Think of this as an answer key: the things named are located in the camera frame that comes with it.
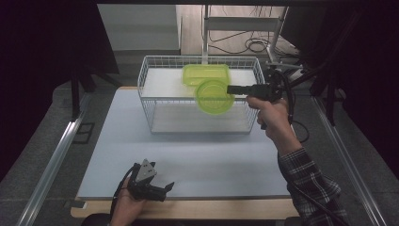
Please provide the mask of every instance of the gray floor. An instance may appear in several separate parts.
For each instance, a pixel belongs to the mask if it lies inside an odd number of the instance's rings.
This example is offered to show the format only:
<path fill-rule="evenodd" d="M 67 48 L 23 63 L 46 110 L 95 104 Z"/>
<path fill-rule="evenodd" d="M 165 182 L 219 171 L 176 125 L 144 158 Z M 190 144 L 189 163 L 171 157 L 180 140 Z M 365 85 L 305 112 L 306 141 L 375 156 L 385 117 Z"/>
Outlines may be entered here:
<path fill-rule="evenodd" d="M 120 74 L 112 74 L 123 86 L 135 86 L 142 58 L 146 55 L 179 55 L 179 51 L 131 51 L 115 53 Z M 267 58 L 259 57 L 262 66 Z M 94 123 L 88 143 L 73 143 L 39 211 L 35 225 L 80 225 L 82 219 L 73 218 L 67 201 L 74 199 L 82 181 L 97 138 L 101 132 L 106 113 L 116 88 L 93 75 L 97 88 L 92 93 L 89 111 L 83 123 Z M 308 92 L 309 83 L 295 88 L 295 120 L 304 123 L 311 136 L 304 146 L 319 164 L 322 171 L 336 180 L 343 189 L 341 201 L 352 225 L 373 225 L 364 209 L 358 192 L 349 180 L 341 159 L 336 154 L 317 110 Z M 26 145 L 24 152 L 0 184 L 0 225 L 15 225 L 38 183 L 57 143 L 71 119 L 72 101 L 70 84 L 54 91 L 53 104 L 36 133 Z M 353 158 L 359 173 L 380 207 L 387 225 L 399 225 L 399 182 L 379 156 L 373 145 L 348 118 L 341 103 L 335 105 L 336 129 Z M 303 130 L 294 124 L 299 138 Z M 85 135 L 76 136 L 76 141 Z"/>

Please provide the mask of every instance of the white wall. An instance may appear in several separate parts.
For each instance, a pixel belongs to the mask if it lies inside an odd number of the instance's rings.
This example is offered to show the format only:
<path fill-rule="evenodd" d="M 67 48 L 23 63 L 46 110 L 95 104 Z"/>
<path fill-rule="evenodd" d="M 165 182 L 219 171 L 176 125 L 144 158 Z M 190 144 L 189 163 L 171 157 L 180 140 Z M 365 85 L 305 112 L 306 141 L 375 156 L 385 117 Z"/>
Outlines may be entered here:
<path fill-rule="evenodd" d="M 180 16 L 174 5 L 98 5 L 112 49 L 178 50 Z"/>

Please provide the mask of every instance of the aluminum rail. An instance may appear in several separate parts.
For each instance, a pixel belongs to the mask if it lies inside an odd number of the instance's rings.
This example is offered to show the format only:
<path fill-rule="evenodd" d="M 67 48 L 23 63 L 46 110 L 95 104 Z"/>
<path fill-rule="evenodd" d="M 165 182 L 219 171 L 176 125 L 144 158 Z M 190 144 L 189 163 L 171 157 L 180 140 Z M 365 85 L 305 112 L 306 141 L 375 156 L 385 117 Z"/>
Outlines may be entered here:
<path fill-rule="evenodd" d="M 85 94 L 80 102 L 81 111 L 79 113 L 78 118 L 76 121 L 71 121 L 61 140 L 59 141 L 56 149 L 47 164 L 44 173 L 41 175 L 38 184 L 36 185 L 35 190 L 33 191 L 25 209 L 23 210 L 17 225 L 32 225 L 36 219 L 36 216 L 41 209 L 41 206 L 44 202 L 44 199 L 47 196 L 48 191 L 50 190 L 51 185 L 53 184 L 54 179 L 56 178 L 56 174 L 58 173 L 59 168 L 61 167 L 62 161 L 71 146 L 73 138 L 77 132 L 77 129 L 84 118 L 88 103 L 91 99 L 90 94 Z"/>
<path fill-rule="evenodd" d="M 334 144 L 335 150 L 337 151 L 338 156 L 341 158 L 341 161 L 343 162 L 343 167 L 345 168 L 347 174 L 349 175 L 350 180 L 352 181 L 354 188 L 356 189 L 360 199 L 362 200 L 363 206 L 370 220 L 375 226 L 387 225 L 387 222 L 383 218 L 381 211 L 379 210 L 378 204 L 376 203 L 375 198 L 373 197 L 373 194 L 371 193 L 367 185 L 364 183 L 358 169 L 355 166 L 355 163 L 353 162 L 349 152 L 347 151 L 345 145 L 343 144 L 343 140 L 341 139 L 340 134 L 338 133 L 335 126 L 331 126 L 331 124 L 329 123 L 326 114 L 324 113 L 325 109 L 323 104 L 320 103 L 320 100 L 316 99 L 315 97 L 311 98 L 313 100 L 315 107 L 317 108 L 322 123 L 326 127 L 327 133 Z"/>

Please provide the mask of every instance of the human hand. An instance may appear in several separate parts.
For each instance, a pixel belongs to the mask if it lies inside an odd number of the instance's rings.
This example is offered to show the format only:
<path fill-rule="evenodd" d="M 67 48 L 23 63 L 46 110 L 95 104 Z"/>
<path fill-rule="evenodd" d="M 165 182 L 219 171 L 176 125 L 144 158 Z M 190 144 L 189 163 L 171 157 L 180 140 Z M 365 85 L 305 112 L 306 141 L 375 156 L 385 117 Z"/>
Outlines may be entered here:
<path fill-rule="evenodd" d="M 299 150 L 302 145 L 296 139 L 288 122 L 288 105 L 283 99 L 274 103 L 247 96 L 249 107 L 259 109 L 257 123 L 267 125 L 266 135 L 273 140 L 280 155 Z"/>
<path fill-rule="evenodd" d="M 129 177 L 123 182 L 110 226 L 131 225 L 141 213 L 145 203 L 147 202 L 146 200 L 136 200 L 130 194 L 130 192 L 126 189 L 128 182 Z"/>

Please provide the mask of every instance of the person's right hand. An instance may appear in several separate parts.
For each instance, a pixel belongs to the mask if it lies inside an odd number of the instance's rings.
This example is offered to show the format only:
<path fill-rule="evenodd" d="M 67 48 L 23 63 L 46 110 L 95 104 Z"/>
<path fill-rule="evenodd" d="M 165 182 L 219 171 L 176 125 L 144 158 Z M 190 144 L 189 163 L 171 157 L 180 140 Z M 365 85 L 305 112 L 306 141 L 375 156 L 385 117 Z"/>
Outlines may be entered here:
<path fill-rule="evenodd" d="M 247 102 L 250 107 L 259 109 L 257 123 L 267 125 L 266 135 L 273 140 L 280 155 L 297 151 L 302 147 L 288 122 L 288 105 L 285 100 L 279 99 L 270 103 L 247 96 Z"/>

